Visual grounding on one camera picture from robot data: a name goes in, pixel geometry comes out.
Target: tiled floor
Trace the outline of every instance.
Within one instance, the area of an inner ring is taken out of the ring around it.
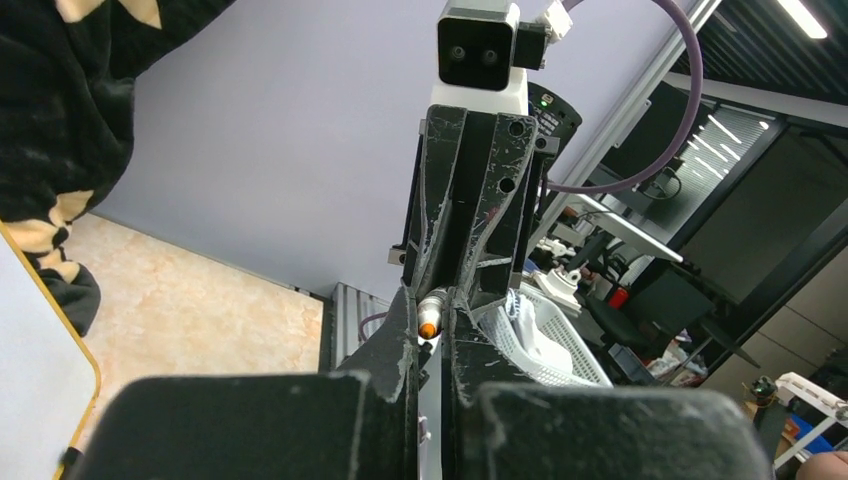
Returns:
[[[79,448],[134,379],[318,368],[317,300],[90,215],[74,223],[66,253],[103,296],[84,339],[102,387]]]

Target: plastic basket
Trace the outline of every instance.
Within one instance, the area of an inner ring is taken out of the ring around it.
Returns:
[[[530,378],[544,385],[612,387],[612,382],[586,343],[556,304],[532,289],[522,287],[520,292],[536,307],[536,326],[539,330],[571,353],[573,371],[567,373],[557,370],[530,358],[518,343],[518,337],[503,307],[485,315],[479,322],[480,329],[498,350]]]

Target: black slatted ceiling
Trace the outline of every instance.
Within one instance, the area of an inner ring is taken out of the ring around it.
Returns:
[[[801,0],[827,31],[804,33],[777,0],[723,0],[698,38],[704,76],[848,105],[848,0]],[[689,75],[684,53],[671,69]]]

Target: camera lens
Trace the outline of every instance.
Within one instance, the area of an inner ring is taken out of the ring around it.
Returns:
[[[494,65],[498,61],[498,54],[494,50],[483,52],[483,65]]]
[[[457,62],[462,60],[465,58],[465,49],[460,46],[453,47],[451,49],[451,58]]]

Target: red object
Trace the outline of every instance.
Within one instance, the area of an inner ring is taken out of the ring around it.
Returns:
[[[612,298],[610,298],[609,304],[612,308],[618,310],[619,308],[621,308],[622,305],[624,305],[624,302],[627,301],[627,297],[629,296],[630,294],[627,292],[627,290],[618,287],[615,293],[612,294]]]

